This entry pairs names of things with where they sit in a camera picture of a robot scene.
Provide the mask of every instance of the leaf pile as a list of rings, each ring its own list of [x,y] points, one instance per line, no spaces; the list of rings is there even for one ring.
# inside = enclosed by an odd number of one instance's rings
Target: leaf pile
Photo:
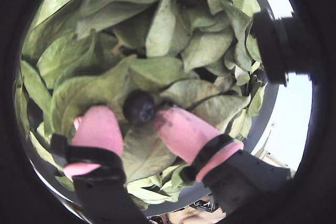
[[[71,143],[74,119],[105,104],[124,137],[125,186],[134,201],[141,209],[176,202],[193,185],[178,174],[185,162],[151,122],[131,125],[123,102],[142,89],[156,106],[174,102],[231,137],[246,138],[265,90],[253,75],[262,69],[250,34],[258,11],[256,0],[199,0],[194,7],[177,0],[44,0],[24,41],[14,85],[20,130],[61,171],[49,153],[51,135]],[[30,100],[37,108],[27,114]],[[73,190],[70,180],[57,180]]]

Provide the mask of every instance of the black strap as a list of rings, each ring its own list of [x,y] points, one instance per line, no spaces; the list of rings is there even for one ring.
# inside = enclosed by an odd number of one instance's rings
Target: black strap
[[[123,176],[123,170],[101,166],[72,177],[83,211],[94,224],[148,224],[121,182]]]
[[[56,164],[62,167],[84,162],[123,169],[122,160],[116,153],[104,148],[68,145],[67,138],[62,135],[52,135],[50,151]]]
[[[227,134],[214,137],[203,146],[191,165],[199,172],[220,149],[232,141],[233,138]]]
[[[121,158],[116,153],[103,148],[69,145],[66,153],[69,164],[84,162],[123,167]]]
[[[233,142],[233,138],[227,134],[221,134],[207,142],[200,150],[190,166],[180,171],[180,177],[185,182],[195,181],[196,175],[209,162],[209,160],[225,145]]]

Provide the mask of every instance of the pink rubber fingertip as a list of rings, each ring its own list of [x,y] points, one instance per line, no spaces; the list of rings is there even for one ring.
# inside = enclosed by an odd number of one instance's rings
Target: pink rubber fingertip
[[[74,163],[67,165],[63,172],[65,176],[67,176],[72,181],[73,176],[89,173],[98,167],[100,167],[99,164]]]
[[[242,142],[239,142],[239,143],[233,142],[223,147],[200,170],[200,172],[196,176],[196,181],[202,182],[202,179],[205,177],[205,175],[208,172],[210,172],[213,168],[215,168],[216,166],[226,161],[229,157],[231,157],[233,154],[238,152],[243,146],[244,144]]]
[[[77,131],[72,145],[105,148],[121,156],[122,135],[117,118],[108,107],[91,107],[84,116],[77,117],[73,124]],[[64,168],[64,174],[72,180],[72,176],[89,173],[98,167],[99,164],[69,164]]]

